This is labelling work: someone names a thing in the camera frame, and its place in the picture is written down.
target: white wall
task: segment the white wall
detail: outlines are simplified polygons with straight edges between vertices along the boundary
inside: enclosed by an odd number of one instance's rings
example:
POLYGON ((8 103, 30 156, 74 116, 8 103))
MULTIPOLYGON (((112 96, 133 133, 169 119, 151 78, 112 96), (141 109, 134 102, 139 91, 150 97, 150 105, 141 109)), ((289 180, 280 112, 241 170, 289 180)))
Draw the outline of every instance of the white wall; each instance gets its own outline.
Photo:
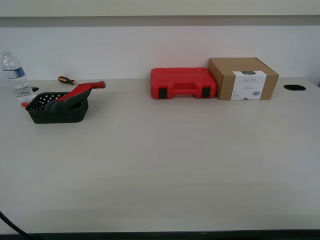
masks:
POLYGON ((281 77, 320 80, 319 18, 0 18, 0 49, 32 80, 148 78, 210 57, 258 57, 281 77))

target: toolbox handle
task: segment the toolbox handle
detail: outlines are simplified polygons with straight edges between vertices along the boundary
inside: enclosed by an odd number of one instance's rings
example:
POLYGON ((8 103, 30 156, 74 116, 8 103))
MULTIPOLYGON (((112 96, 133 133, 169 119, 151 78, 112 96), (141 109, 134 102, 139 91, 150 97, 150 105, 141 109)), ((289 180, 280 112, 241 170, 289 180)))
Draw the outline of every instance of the toolbox handle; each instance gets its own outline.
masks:
POLYGON ((172 94, 174 95, 194 95, 197 93, 197 86, 195 83, 175 83, 172 86, 172 94))

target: cardboard box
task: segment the cardboard box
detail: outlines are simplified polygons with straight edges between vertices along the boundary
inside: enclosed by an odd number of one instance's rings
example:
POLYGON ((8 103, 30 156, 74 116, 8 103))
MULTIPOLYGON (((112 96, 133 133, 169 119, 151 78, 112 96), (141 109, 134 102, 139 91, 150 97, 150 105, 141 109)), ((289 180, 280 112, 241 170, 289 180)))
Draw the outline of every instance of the cardboard box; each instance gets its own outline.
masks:
POLYGON ((271 99, 279 75, 256 57, 210 58, 219 100, 271 99))

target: bottle cap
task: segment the bottle cap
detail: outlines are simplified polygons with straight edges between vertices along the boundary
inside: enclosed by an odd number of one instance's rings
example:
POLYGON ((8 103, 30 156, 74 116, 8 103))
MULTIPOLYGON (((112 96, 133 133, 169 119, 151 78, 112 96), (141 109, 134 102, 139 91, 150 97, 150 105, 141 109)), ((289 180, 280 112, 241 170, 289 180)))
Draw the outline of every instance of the bottle cap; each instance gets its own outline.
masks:
POLYGON ((11 55, 10 51, 1 51, 2 56, 11 55))

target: black basket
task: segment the black basket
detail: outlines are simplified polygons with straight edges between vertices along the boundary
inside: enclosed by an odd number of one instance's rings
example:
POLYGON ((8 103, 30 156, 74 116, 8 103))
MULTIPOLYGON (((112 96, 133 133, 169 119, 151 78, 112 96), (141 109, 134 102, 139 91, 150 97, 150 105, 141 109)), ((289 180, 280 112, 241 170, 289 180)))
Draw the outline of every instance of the black basket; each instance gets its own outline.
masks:
POLYGON ((50 101, 61 98, 68 92, 44 92, 37 95, 25 108, 35 124, 59 124, 81 122, 88 110, 88 100, 75 104, 72 109, 51 113, 44 107, 50 101))

